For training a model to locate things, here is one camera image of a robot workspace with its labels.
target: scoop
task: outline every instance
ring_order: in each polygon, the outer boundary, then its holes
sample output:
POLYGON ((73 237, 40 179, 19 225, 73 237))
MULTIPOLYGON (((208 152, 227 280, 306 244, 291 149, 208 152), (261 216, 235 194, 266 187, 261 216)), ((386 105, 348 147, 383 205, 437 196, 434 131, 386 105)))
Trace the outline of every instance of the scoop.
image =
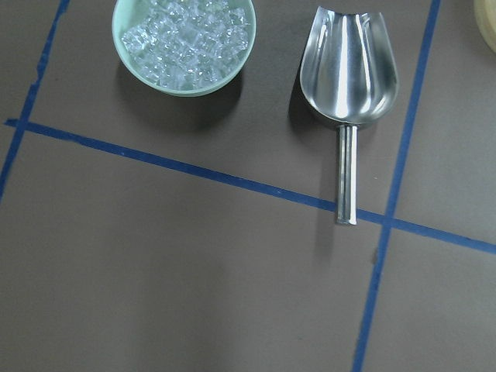
POLYGON ((357 130, 394 104, 398 74, 381 13, 319 7, 300 69, 303 95, 339 137, 336 221, 357 223, 357 130))

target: yellow object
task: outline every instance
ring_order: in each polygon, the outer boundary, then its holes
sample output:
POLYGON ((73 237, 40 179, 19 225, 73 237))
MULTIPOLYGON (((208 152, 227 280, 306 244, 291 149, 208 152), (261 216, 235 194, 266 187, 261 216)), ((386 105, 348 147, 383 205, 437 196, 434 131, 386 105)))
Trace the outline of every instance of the yellow object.
POLYGON ((496 53, 496 0, 474 0, 474 12, 482 37, 496 53))

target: metal ice scoop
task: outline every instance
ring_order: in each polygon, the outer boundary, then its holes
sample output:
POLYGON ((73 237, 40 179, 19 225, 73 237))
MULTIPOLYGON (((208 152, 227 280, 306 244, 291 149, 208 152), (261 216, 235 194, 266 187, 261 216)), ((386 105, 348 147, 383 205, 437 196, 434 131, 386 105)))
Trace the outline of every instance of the metal ice scoop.
POLYGON ((301 61, 310 105, 338 131, 338 223, 357 223, 357 130, 388 112, 398 77, 380 13, 339 14, 319 7, 301 61))

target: bowl rim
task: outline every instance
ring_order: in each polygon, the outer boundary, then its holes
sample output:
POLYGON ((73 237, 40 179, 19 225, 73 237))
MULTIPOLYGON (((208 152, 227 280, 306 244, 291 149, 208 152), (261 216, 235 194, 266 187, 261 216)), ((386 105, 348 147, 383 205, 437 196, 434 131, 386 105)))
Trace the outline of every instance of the bowl rim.
POLYGON ((157 89, 158 91, 162 91, 163 93, 167 93, 169 95, 175 95, 178 97, 197 97, 200 95, 207 95, 209 93, 212 93, 214 91, 219 90, 220 88, 224 87, 226 84, 228 84, 243 68, 243 66, 246 63, 246 60, 251 54, 251 51, 253 49, 253 45, 255 44, 255 39, 257 36, 257 16, 255 13, 255 8, 253 7, 253 3, 251 0, 243 0, 244 2, 247 3, 247 8, 250 12, 251 17, 253 18, 253 22, 250 23, 250 38, 248 42, 248 47, 246 48, 246 52, 241 59, 241 61, 238 63, 237 67, 234 68, 228 75, 226 75, 222 80, 217 81, 214 84, 211 84, 207 87, 199 88, 199 89, 191 89, 187 91, 182 91, 182 90, 177 90, 177 89, 171 89, 171 88, 166 88, 166 87, 161 87, 157 84, 154 84, 153 82, 147 80, 143 76, 141 76, 138 71, 132 66, 126 59, 126 56, 123 55, 126 52, 126 48, 124 47, 121 38, 118 35, 118 31, 116 29, 116 23, 117 23, 117 18, 119 16, 119 6, 124 2, 125 0, 118 0, 115 4, 114 7, 114 12, 112 14, 112 38, 114 42, 114 47, 115 50, 117 51, 117 54, 119 55, 120 60, 126 66, 126 68, 133 74, 136 78, 138 78, 140 81, 142 81, 144 84, 150 86, 153 89, 157 89))

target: blue tape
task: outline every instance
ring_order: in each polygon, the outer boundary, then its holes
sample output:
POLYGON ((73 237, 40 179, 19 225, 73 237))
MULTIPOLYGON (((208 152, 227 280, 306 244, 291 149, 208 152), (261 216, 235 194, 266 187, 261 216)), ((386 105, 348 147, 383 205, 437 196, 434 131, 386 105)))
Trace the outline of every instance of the blue tape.
POLYGON ((415 124, 415 117, 419 106, 420 94, 422 92, 422 85, 425 77, 425 69, 427 60, 429 58, 429 51, 432 44, 434 29, 436 27, 436 20, 439 14, 441 5, 440 0, 432 0, 427 23, 425 25, 424 36, 418 56, 417 69, 413 81, 412 94, 408 104, 408 111, 405 117, 405 125, 403 133, 401 134, 400 146, 396 158, 396 165, 394 167, 393 178, 391 180, 391 188, 389 191, 389 198, 387 200, 387 207, 385 212, 385 220, 381 229, 381 237, 377 247, 377 262, 374 265, 370 285, 367 292, 367 301, 365 309, 363 310, 362 323, 360 327, 360 334, 355 349, 355 357, 353 360, 352 372, 361 372, 363 369, 363 361, 367 351, 367 344, 370 337, 370 327, 372 326, 372 319, 374 318, 375 308, 377 304, 377 295, 381 285, 381 275, 384 269, 385 258, 388 254, 389 237, 391 235, 391 227, 393 223, 394 213, 396 212, 396 205, 398 203, 398 196, 401 188, 401 180, 405 172, 406 159, 408 156, 408 149, 410 147, 410 140, 412 138, 413 127, 415 124))
MULTIPOLYGON (((9 119, 5 122, 5 124, 7 126, 16 127, 18 125, 18 120, 9 119)), ((229 184, 231 186, 244 188, 246 190, 259 192, 261 194, 274 196, 276 198, 282 198, 290 202, 308 205, 310 207, 319 208, 330 212, 334 212, 336 210, 336 204, 333 201, 316 198, 310 195, 301 194, 299 192, 290 191, 275 186, 270 186, 269 184, 263 184, 257 181, 251 181, 242 177, 232 176, 231 174, 198 167, 192 164, 183 163, 178 160, 160 157, 158 155, 145 153, 143 151, 130 149, 128 147, 115 145, 113 143, 104 142, 98 139, 80 136, 78 134, 65 132, 63 130, 51 128, 49 126, 43 126, 34 122, 28 122, 26 124, 26 131, 40 134, 42 136, 48 136, 58 140, 75 142, 82 146, 90 147, 95 150, 112 153, 121 157, 127 157, 129 159, 139 160, 144 163, 157 165, 159 167, 164 167, 173 171, 176 170, 197 177, 207 178, 209 180, 217 181, 223 184, 229 184)), ((381 224, 384 220, 384 217, 382 215, 364 211, 362 209, 356 211, 356 214, 359 219, 372 223, 381 224)))
POLYGON ((496 254, 496 244, 486 243, 482 240, 475 240, 446 232, 431 227, 418 225, 412 222, 406 222, 401 219, 395 219, 392 222, 392 227, 395 229, 403 230, 406 232, 414 233, 416 235, 425 236, 432 239, 441 240, 443 242, 456 244, 457 246, 465 246, 473 250, 479 250, 485 253, 496 254))
POLYGON ((36 66, 38 78, 29 87, 26 100, 24 101, 24 106, 22 107, 21 116, 15 126, 15 132, 14 135, 12 136, 12 141, 10 142, 9 151, 7 152, 2 167, 2 172, 0 173, 0 202, 2 201, 3 195, 5 193, 5 186, 7 185, 7 179, 9 178, 10 170, 12 169, 12 165, 14 164, 14 161, 16 160, 17 157, 17 153, 19 152, 22 138, 24 137, 24 132, 26 130, 26 125, 29 120, 29 117, 31 116, 34 102, 36 100, 36 96, 38 95, 40 84, 41 81, 43 80, 43 76, 47 68, 50 51, 52 49, 52 42, 53 42, 53 38, 55 37, 55 31, 57 30, 59 19, 66 12, 67 7, 69 5, 69 1, 70 0, 61 0, 59 3, 57 13, 55 14, 55 18, 53 19, 52 26, 50 27, 50 31, 48 32, 48 37, 46 38, 45 46, 43 47, 40 60, 38 61, 38 64, 36 66))

